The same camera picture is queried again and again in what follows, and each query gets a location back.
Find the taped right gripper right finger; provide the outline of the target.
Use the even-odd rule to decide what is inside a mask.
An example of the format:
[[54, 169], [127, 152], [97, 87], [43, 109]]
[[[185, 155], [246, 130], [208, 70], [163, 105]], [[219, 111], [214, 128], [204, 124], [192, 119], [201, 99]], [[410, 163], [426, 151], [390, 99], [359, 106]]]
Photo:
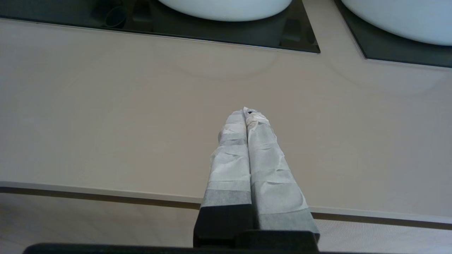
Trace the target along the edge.
[[269, 120], [244, 108], [250, 158], [251, 191], [259, 230], [320, 231], [293, 176]]

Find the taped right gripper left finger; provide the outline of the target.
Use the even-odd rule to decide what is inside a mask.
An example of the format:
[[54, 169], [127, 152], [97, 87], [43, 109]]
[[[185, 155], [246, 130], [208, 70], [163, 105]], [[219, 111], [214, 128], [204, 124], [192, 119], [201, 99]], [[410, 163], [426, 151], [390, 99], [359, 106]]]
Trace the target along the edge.
[[234, 111], [218, 135], [210, 175], [194, 226], [194, 247], [234, 247], [236, 236], [254, 228], [247, 128]]

